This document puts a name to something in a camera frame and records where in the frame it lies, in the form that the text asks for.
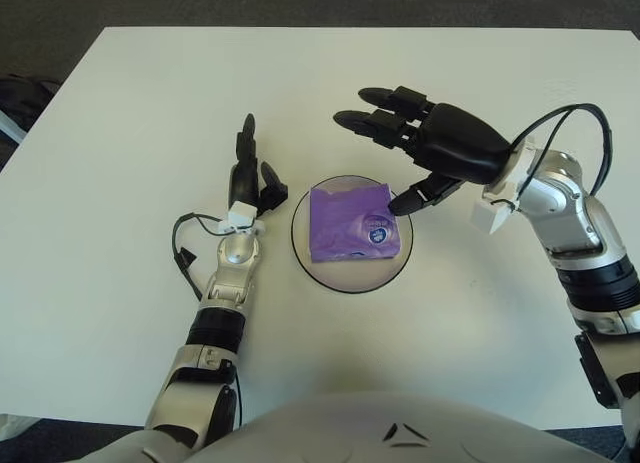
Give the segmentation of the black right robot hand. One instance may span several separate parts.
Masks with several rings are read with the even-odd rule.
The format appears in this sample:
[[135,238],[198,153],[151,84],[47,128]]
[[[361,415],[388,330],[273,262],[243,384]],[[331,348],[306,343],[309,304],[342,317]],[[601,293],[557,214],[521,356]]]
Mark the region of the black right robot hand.
[[404,86],[369,87],[359,97],[376,110],[337,112],[341,127],[388,149],[399,148],[430,174],[388,204],[395,216],[435,206],[466,182],[488,185],[501,175],[511,144],[478,117],[447,103],[433,103]]

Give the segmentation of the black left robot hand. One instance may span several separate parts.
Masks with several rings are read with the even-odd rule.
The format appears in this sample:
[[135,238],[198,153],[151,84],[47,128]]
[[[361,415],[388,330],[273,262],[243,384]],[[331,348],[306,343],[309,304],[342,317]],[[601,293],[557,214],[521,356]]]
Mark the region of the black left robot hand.
[[288,186],[266,161],[258,164],[255,118],[249,113],[236,135],[236,163],[231,169],[228,207],[242,202],[256,208],[256,216],[275,210],[288,199]]

